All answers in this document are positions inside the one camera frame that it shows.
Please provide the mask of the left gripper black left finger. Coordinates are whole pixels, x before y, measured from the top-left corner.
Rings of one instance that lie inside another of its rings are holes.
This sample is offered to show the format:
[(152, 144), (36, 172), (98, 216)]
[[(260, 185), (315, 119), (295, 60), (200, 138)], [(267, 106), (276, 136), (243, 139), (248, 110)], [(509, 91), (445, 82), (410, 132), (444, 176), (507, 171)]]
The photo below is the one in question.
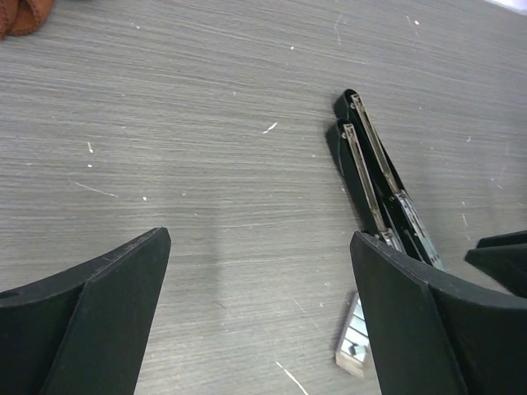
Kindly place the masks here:
[(159, 227), (1, 294), (3, 394), (132, 394), (170, 255)]

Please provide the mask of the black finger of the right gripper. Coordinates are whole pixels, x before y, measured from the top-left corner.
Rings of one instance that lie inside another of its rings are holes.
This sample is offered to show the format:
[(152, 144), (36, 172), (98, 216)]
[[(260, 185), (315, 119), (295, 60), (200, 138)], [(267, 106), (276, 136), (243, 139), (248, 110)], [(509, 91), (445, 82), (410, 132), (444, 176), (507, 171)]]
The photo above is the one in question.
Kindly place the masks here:
[(464, 260), (511, 294), (526, 298), (526, 231), (480, 239)]

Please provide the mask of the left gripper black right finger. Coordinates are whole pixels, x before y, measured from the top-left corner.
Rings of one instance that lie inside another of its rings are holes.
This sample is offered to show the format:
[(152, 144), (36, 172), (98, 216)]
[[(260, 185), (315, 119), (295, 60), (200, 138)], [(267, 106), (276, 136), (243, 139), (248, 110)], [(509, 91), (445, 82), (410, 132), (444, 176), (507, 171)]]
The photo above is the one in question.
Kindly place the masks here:
[(362, 232), (350, 253), (382, 393), (525, 393), (526, 298)]

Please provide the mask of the black stapler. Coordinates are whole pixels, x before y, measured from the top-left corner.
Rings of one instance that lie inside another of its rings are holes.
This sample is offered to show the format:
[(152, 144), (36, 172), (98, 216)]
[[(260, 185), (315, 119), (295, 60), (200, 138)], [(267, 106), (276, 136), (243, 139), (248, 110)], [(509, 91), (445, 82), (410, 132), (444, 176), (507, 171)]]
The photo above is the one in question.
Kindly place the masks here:
[(443, 262), (366, 112), (359, 93), (346, 89), (335, 100), (333, 111), (336, 120), (349, 119), (354, 124), (379, 202), (385, 207), (388, 218), (403, 242), (405, 254), (442, 270)]
[(333, 162), (360, 218), (360, 231), (405, 253), (403, 242), (379, 202), (354, 124), (338, 118), (326, 134)]

